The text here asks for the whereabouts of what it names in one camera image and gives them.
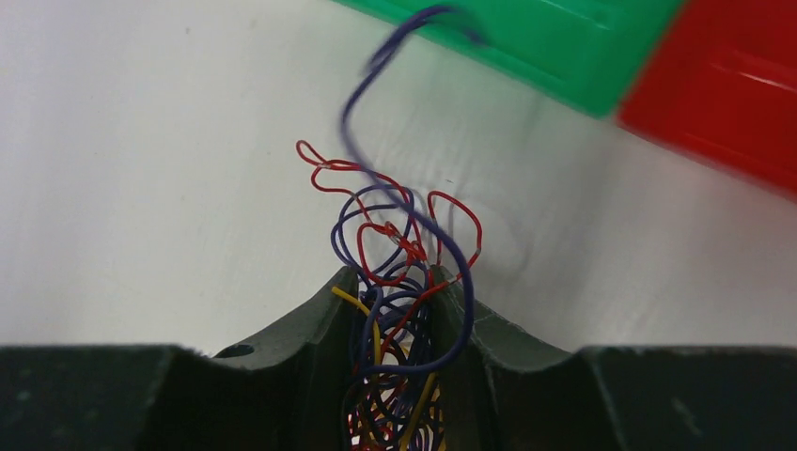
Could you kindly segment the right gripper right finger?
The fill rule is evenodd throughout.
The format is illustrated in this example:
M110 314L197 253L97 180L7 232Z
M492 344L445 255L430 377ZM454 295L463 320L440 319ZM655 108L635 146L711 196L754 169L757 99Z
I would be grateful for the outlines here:
M451 450L792 450L796 351L590 346L569 353L477 303L440 371Z

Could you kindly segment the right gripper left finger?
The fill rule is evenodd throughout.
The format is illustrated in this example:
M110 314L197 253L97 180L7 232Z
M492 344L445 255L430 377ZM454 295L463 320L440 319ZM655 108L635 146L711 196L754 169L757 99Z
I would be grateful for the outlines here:
M352 309L339 269L208 357L175 345L4 346L5 450L338 450Z

